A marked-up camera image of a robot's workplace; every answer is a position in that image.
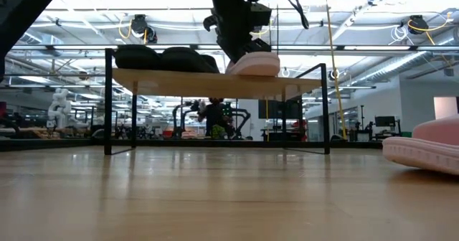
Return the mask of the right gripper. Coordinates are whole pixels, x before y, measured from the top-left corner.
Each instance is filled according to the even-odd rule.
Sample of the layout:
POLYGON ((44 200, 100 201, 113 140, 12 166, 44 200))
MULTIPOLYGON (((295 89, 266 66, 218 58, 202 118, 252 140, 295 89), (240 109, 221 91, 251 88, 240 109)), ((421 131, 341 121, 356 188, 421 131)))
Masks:
POLYGON ((250 5, 245 0, 212 0, 212 4, 212 15, 203 21, 203 26, 208 32, 212 26, 217 27, 218 45, 233 63, 246 53, 272 52, 271 46, 262 39, 251 40, 247 20, 250 5))

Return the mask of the black slide sandal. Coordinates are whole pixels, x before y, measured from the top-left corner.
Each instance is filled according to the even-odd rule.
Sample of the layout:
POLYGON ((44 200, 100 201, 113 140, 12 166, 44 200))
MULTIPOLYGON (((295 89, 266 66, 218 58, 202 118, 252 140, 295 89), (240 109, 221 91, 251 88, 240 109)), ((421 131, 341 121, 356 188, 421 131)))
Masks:
POLYGON ((216 60, 189 47, 170 47, 161 54, 160 70, 219 74, 216 60))
POLYGON ((118 68, 123 69, 156 70, 161 66, 161 55, 144 45, 120 45, 114 58, 118 68))

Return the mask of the small black monitor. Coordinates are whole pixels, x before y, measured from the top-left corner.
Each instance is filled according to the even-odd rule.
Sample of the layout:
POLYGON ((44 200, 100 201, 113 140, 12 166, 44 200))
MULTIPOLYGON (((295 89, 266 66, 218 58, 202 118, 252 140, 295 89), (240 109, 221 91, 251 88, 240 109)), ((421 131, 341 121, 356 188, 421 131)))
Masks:
POLYGON ((396 119, 394 116, 377 116, 374 122, 376 127, 395 127, 396 119))

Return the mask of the black metal rig frame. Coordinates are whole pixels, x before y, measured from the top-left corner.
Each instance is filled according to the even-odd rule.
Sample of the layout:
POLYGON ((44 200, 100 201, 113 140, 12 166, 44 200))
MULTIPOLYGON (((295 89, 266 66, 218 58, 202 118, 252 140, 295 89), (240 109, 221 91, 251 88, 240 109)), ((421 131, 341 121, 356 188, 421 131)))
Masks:
MULTIPOLYGON (((25 151, 47 148, 72 148, 80 146, 104 146, 102 139, 0 139, 0 152, 25 151)), ((293 141, 217 141, 217 140, 137 140, 135 147, 206 147, 206 148, 324 148, 324 142, 293 141)), ((333 142, 330 148, 382 149, 381 142, 333 142)))

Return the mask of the pink slide sandal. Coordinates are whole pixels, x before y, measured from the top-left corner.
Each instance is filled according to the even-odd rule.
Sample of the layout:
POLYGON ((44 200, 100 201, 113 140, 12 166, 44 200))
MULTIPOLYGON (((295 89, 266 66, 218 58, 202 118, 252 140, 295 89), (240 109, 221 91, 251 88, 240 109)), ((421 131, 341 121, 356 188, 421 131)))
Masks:
POLYGON ((243 55, 236 63, 229 63, 227 75, 248 75, 276 77, 280 72, 280 59, 272 52, 251 52, 243 55))
POLYGON ((410 138, 384 139, 382 153, 396 164, 459 176, 459 114, 421 123, 410 138))

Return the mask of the person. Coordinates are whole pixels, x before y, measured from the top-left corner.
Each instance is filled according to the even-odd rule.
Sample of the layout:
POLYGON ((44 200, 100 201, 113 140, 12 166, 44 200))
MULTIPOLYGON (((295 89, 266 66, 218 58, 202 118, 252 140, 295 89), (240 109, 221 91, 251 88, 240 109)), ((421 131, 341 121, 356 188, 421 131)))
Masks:
POLYGON ((210 104, 199 103, 198 121, 206 120, 205 136, 214 140, 222 140, 227 135, 227 118, 223 113, 223 98, 209 98, 210 104))

